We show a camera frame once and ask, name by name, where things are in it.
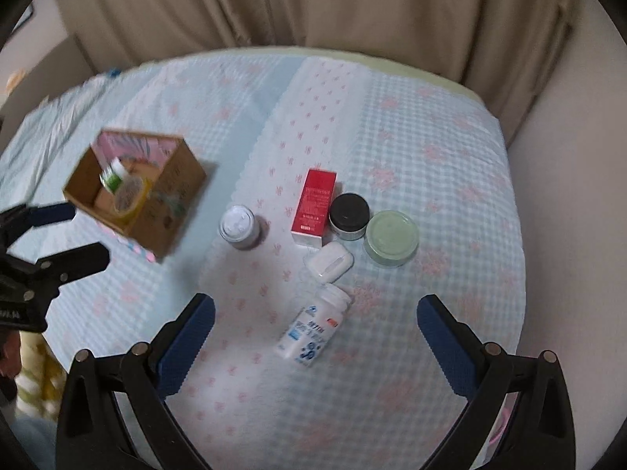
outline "light blue bedsheet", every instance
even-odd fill
[[[169,400],[214,468],[418,467],[463,403],[416,328],[427,293],[480,338],[516,348],[524,255],[498,121],[424,80],[361,65],[344,82],[350,65],[210,54],[94,78],[29,115],[0,158],[2,208],[44,204],[63,198],[102,127],[185,136],[210,175],[163,263],[81,213],[31,231],[13,251],[34,260],[97,239],[111,248],[108,270],[64,286],[51,304],[46,339],[66,368],[83,347],[97,356],[150,341],[198,289],[214,296],[216,328],[183,393]],[[340,284],[355,304],[306,375],[272,360],[272,341],[298,309],[288,295],[308,288],[289,227],[302,175],[316,165],[338,171],[373,210],[412,216],[421,244],[415,260],[391,271],[372,265],[359,242],[347,245],[355,266]],[[254,251],[217,238],[233,201],[272,223]]]

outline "open cardboard box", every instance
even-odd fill
[[[145,204],[126,224],[115,216],[113,195],[100,183],[100,164],[115,157],[131,174],[152,181]],[[104,129],[74,169],[63,194],[76,208],[163,257],[206,177],[180,136]]]

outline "beige curtain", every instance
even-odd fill
[[[542,89],[573,0],[58,0],[100,70],[243,45],[381,56],[465,84],[508,142]]]

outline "white pill bottle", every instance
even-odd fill
[[[350,297],[333,284],[322,285],[279,339],[276,351],[284,359],[310,366],[335,334],[349,308]]]

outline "red product box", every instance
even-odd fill
[[[327,224],[335,176],[333,172],[309,170],[292,224],[292,237],[297,244],[322,248],[322,233]]]

